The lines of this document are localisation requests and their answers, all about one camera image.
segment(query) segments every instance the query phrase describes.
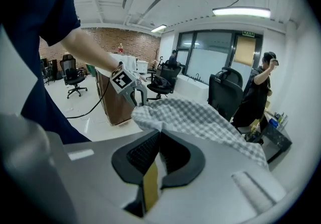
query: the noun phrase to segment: brick wall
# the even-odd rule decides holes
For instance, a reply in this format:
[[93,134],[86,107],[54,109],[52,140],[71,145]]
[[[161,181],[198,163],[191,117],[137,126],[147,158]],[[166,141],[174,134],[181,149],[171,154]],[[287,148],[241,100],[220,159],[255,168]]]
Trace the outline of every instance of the brick wall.
[[[124,54],[135,56],[139,60],[152,62],[158,57],[158,55],[156,55],[156,50],[159,48],[161,38],[121,29],[93,28],[83,30],[106,52],[117,52],[119,43],[122,43]],[[61,70],[59,61],[62,60],[62,56],[65,52],[66,50],[60,43],[48,47],[47,43],[43,39],[40,39],[40,55],[47,58],[48,61],[57,59],[58,70]],[[76,59],[76,65],[78,68],[85,67],[85,63],[79,59]]]

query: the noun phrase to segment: bottle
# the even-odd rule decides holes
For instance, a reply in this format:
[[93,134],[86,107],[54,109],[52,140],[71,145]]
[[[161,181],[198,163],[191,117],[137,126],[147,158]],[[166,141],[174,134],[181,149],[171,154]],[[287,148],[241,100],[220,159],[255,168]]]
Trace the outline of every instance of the bottle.
[[122,43],[120,43],[119,44],[119,46],[118,46],[118,51],[117,51],[118,53],[123,53],[124,52],[124,48],[123,48],[123,46],[122,46]]

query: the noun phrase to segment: dark blue shirt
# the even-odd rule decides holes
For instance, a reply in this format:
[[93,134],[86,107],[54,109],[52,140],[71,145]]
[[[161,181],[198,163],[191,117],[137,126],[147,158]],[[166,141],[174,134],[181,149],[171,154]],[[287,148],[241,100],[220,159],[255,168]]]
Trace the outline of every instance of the dark blue shirt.
[[59,134],[64,144],[88,142],[85,136],[70,125],[47,93],[39,56],[40,37],[51,46],[80,26],[74,1],[2,0],[2,2],[1,22],[15,49],[38,78],[23,107],[22,115],[39,123],[46,131]]

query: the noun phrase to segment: white cabinet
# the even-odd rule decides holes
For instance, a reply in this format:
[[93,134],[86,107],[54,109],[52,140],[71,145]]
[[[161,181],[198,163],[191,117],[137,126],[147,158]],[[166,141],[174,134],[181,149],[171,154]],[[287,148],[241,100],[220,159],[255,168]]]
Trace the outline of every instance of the white cabinet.
[[148,67],[148,62],[147,61],[140,61],[138,60],[136,62],[137,65],[137,72],[140,74],[147,74],[147,67]]

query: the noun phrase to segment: black cable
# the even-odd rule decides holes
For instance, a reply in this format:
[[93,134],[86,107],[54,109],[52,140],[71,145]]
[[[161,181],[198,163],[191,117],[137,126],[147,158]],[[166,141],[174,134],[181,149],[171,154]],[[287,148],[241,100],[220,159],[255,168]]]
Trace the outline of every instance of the black cable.
[[238,1],[239,1],[239,0],[236,0],[236,1],[235,1],[235,2],[233,2],[231,5],[226,6],[226,8],[227,8],[227,7],[231,7],[232,5],[236,4]]
[[102,94],[101,98],[99,99],[98,103],[96,103],[96,105],[89,112],[87,112],[86,114],[83,114],[83,115],[75,116],[75,117],[67,117],[67,119],[77,119],[77,118],[84,117],[84,116],[90,114],[96,108],[96,106],[101,102],[101,100],[104,98],[104,95],[106,94],[107,88],[109,86],[109,82],[110,82],[110,79],[108,80],[106,89],[105,89],[104,93]]

